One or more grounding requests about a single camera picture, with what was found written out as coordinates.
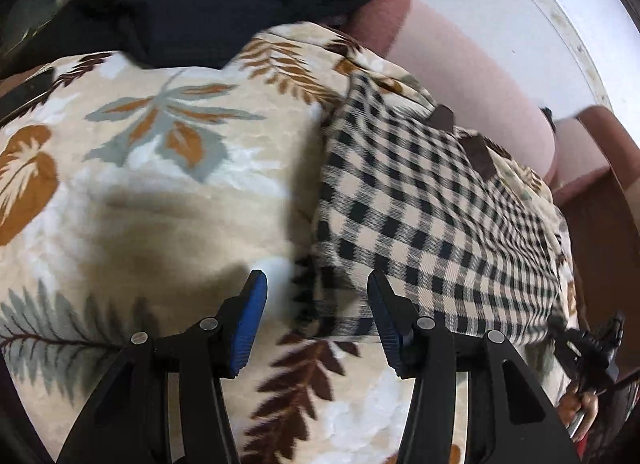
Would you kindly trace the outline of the person's right hand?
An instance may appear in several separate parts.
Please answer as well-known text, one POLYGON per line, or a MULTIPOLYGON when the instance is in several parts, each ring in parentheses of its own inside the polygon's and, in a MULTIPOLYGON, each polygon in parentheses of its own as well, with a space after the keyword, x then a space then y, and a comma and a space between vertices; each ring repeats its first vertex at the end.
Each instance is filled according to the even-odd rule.
POLYGON ((599 412, 599 399, 595 392, 580 392, 577 383, 569 384, 556 407, 563 425, 573 442, 582 441, 588 434, 599 412))

